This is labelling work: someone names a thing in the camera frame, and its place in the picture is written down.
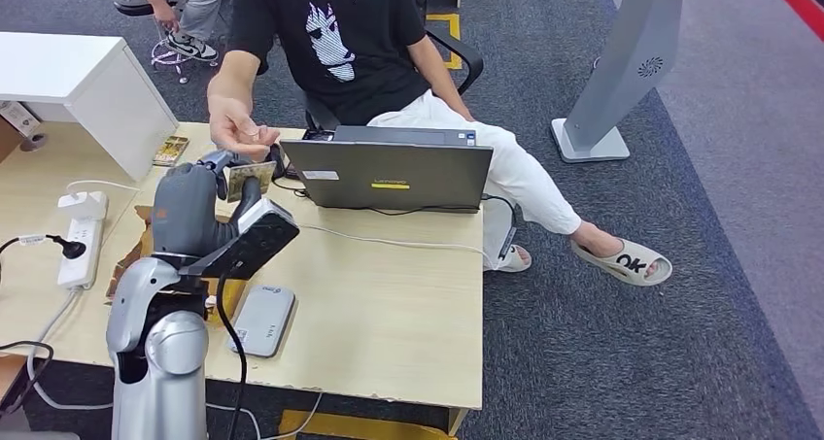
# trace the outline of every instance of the black office chair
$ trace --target black office chair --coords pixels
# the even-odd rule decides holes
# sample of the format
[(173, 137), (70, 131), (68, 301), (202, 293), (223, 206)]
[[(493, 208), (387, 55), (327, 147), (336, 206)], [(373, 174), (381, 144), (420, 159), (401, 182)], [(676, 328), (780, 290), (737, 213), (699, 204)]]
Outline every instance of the black office chair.
[[(427, 0), (415, 0), (415, 4), (418, 7), (418, 13), (421, 15), (421, 19), (426, 23)], [(469, 86), (478, 79), (484, 70), (484, 59), (481, 57), (481, 54), (473, 47), (452, 37), (448, 32), (427, 27), (427, 35), (433, 39), (435, 43), (460, 57), (466, 65), (468, 73), (463, 82), (458, 86), (458, 93), (463, 94)], [(318, 99), (303, 92), (303, 101), (306, 108), (306, 124), (310, 132), (331, 132), (340, 125), (340, 120), (332, 110)]]
[[(177, 3), (170, 1), (169, 6), (174, 8)], [(138, 6), (126, 6), (121, 5), (119, 3), (115, 3), (115, 9), (118, 10), (119, 13), (129, 17), (141, 17), (141, 16), (153, 16), (155, 14), (155, 9), (152, 8), (152, 5), (138, 5)], [(157, 23), (156, 20), (153, 18), (154, 25), (157, 27), (157, 38), (158, 41), (152, 47), (152, 51), (150, 51), (150, 56), (152, 58), (152, 67), (157, 69), (157, 65), (160, 66), (172, 66), (175, 69), (175, 72), (178, 74), (178, 82), (180, 84), (185, 84), (189, 81), (187, 76), (184, 76), (183, 70), (181, 69), (181, 65), (187, 61), (190, 61), (191, 57), (182, 55), (175, 51), (171, 51), (168, 49), (165, 44), (168, 38), (166, 37), (166, 33), (163, 30), (163, 27)], [(209, 62), (209, 66), (215, 67), (218, 65), (218, 60), (212, 60)]]

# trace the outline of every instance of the gray laptop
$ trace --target gray laptop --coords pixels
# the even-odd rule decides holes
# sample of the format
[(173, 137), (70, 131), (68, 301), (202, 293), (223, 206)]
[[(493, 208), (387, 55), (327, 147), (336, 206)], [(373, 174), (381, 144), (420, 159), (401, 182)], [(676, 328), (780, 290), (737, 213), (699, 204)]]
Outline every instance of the gray laptop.
[(493, 152), (474, 141), (474, 131), (340, 126), (331, 141), (281, 146), (322, 207), (473, 213)]

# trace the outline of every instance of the man's hand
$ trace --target man's hand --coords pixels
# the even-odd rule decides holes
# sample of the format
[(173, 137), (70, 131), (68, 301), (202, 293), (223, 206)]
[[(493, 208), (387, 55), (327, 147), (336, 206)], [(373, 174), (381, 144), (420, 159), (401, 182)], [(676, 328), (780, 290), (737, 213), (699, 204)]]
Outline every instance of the man's hand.
[(175, 15), (175, 10), (173, 10), (168, 3), (162, 1), (157, 4), (152, 4), (152, 9), (154, 10), (154, 19), (160, 22), (167, 30), (171, 30), (172, 32), (180, 30), (180, 23), (178, 22), (177, 15)]
[(240, 100), (210, 95), (209, 129), (212, 141), (220, 149), (248, 155), (253, 161), (263, 161), (280, 132), (274, 127), (258, 126), (249, 112)]

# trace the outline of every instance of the chair armrest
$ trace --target chair armrest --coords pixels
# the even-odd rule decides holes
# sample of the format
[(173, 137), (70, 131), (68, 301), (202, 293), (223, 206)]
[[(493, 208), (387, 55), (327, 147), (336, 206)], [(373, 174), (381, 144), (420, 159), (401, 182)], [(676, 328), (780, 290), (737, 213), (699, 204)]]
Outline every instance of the chair armrest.
[(334, 131), (340, 125), (340, 120), (320, 100), (312, 98), (303, 92), (303, 105), (306, 108), (306, 124), (310, 131)]
[(481, 57), (481, 53), (446, 32), (428, 28), (427, 35), (432, 37), (435, 42), (446, 48), (446, 50), (459, 56), (463, 62), (466, 63), (466, 68), (468, 68), (469, 74), (466, 76), (463, 83), (458, 86), (458, 93), (463, 94), (484, 71), (484, 58)]

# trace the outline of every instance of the white sandal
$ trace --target white sandal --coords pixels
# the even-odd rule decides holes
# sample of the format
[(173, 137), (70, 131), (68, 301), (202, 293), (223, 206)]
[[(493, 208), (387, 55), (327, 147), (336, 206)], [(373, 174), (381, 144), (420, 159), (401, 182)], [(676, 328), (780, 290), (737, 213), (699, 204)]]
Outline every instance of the white sandal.
[[(519, 252), (524, 253), (528, 259), (523, 260)], [(500, 262), (500, 265), (496, 270), (498, 270), (498, 272), (518, 273), (523, 272), (531, 266), (532, 256), (530, 253), (521, 246), (516, 246), (513, 244), (509, 247), (509, 252), (506, 253), (506, 257)]]
[[(575, 254), (624, 283), (638, 287), (652, 287), (670, 277), (672, 262), (666, 257), (632, 241), (622, 239), (621, 242), (624, 243), (624, 249), (620, 253), (609, 257), (596, 257), (574, 241), (570, 241)], [(646, 277), (646, 268), (656, 261), (658, 261), (658, 268)]]

